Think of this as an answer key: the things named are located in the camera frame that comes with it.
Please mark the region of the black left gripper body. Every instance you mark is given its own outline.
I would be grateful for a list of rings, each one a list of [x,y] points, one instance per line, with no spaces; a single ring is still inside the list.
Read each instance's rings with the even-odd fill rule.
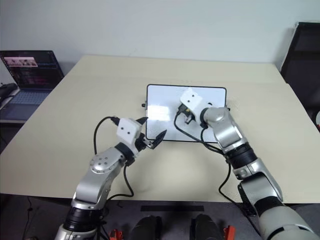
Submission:
[[[145,137],[144,133],[140,133],[139,137],[135,140],[135,148],[138,152],[145,150],[146,148],[152,148],[153,143]]]

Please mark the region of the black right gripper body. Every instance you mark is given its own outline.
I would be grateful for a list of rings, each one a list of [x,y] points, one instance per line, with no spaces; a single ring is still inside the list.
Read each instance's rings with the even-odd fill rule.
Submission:
[[[178,115],[184,114],[187,118],[188,117],[191,117],[191,118],[195,117],[194,114],[191,112],[191,110],[183,103],[181,103],[180,106],[178,107],[177,114]]]

